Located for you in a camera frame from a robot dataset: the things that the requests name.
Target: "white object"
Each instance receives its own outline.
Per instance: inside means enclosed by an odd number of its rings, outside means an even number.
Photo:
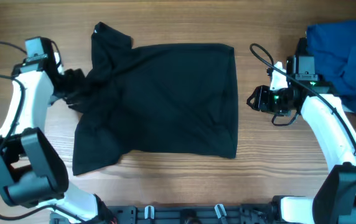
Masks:
[[[283,68],[282,62],[276,62],[275,67],[280,69],[282,72],[286,73],[286,70]],[[276,91],[287,87],[288,87],[287,78],[274,69],[272,72],[270,90]]]
[[[20,134],[26,128],[39,127],[44,132],[45,117],[49,99],[54,92],[54,86],[45,72],[31,71],[20,74],[17,78],[25,87],[25,98],[22,113],[18,119],[13,134]],[[17,107],[21,100],[21,88],[17,82],[12,82],[14,90],[9,105],[8,114],[0,129],[0,136],[5,137],[11,128]]]
[[[94,195],[80,190],[71,182],[68,183],[68,189],[64,195],[64,198],[60,200],[52,199],[46,202],[41,202],[38,204],[37,208],[45,205],[56,205],[58,208],[62,208],[71,214],[77,215],[85,221],[91,220],[98,215],[98,205]],[[80,221],[75,218],[70,217],[58,210],[54,211],[51,208],[49,210],[68,218],[70,223],[80,223]]]
[[[342,109],[340,98],[330,94],[321,96],[337,109],[356,141],[356,132]],[[312,128],[321,146],[329,172],[335,165],[342,165],[344,162],[350,162],[356,166],[355,149],[345,129],[321,99],[308,96],[302,105],[301,114]]]
[[[286,222],[314,224],[312,197],[284,197],[281,199],[281,214]]]

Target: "black garment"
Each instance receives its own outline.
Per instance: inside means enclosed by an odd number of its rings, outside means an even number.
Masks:
[[[92,34],[93,69],[69,98],[83,113],[75,131],[74,175],[121,155],[188,152],[235,158],[238,93],[232,47],[166,44],[131,48],[103,23]]]

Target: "blue cloth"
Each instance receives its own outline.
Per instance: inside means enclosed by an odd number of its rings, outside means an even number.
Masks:
[[[343,104],[356,113],[356,21],[309,26],[307,42],[316,72],[333,83]]]

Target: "wood surface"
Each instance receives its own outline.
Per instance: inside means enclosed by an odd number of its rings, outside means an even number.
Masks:
[[[271,115],[246,105],[256,86],[269,83],[265,66],[249,45],[259,43],[276,61],[285,61],[308,25],[345,19],[356,19],[356,1],[0,0],[0,40],[23,47],[27,38],[48,37],[59,45],[65,68],[85,73],[91,69],[90,35],[100,21],[130,35],[134,47],[193,42],[233,46],[240,100],[236,159],[134,151],[118,165],[74,177],[73,138],[80,115],[57,102],[48,110],[45,135],[68,167],[70,180],[108,205],[237,205],[268,202],[274,195],[313,196],[327,176],[324,156],[302,118],[289,127],[274,127]],[[10,74],[22,59],[20,52],[0,47],[0,73]],[[0,80],[0,127],[11,93],[11,82]],[[356,117],[348,116],[356,128]],[[3,214],[26,211],[0,200]],[[48,219],[49,212],[43,211],[15,223]]]

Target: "blue fabric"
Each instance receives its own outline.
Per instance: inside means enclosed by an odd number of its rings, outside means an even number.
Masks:
[[[343,104],[356,113],[356,21],[309,26],[307,42],[316,72],[333,83]]]

